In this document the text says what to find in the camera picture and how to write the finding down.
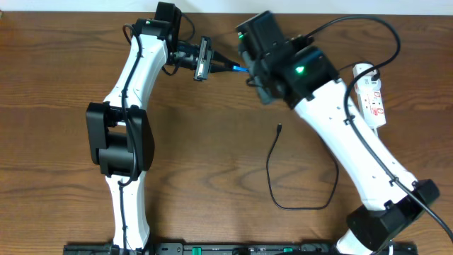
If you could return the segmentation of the blue screen Galaxy smartphone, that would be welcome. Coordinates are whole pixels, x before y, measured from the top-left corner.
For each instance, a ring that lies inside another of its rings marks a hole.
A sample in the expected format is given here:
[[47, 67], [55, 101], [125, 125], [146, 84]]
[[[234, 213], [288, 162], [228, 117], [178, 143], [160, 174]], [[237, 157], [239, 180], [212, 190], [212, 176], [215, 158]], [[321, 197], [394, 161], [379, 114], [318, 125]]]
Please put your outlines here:
[[234, 72], [244, 72], [244, 73], [249, 73], [248, 68], [240, 67], [240, 66], [233, 66], [233, 67], [232, 67], [232, 70], [233, 70]]

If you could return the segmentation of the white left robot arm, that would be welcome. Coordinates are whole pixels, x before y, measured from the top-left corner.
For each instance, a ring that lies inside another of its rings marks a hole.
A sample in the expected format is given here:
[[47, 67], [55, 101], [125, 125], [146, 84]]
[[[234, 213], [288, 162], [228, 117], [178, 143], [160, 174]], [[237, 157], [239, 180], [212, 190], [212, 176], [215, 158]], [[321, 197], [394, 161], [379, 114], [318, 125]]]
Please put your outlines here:
[[145, 254], [150, 227], [144, 205], [144, 180], [154, 158], [155, 143], [147, 107], [160, 72], [174, 75], [189, 69], [196, 81], [211, 73], [240, 72], [240, 64], [212, 49], [209, 37], [199, 44], [179, 38], [185, 14], [160, 1], [153, 18], [125, 24], [130, 45], [114, 88], [101, 103], [91, 102], [86, 124], [91, 158], [109, 186], [115, 234], [110, 254]]

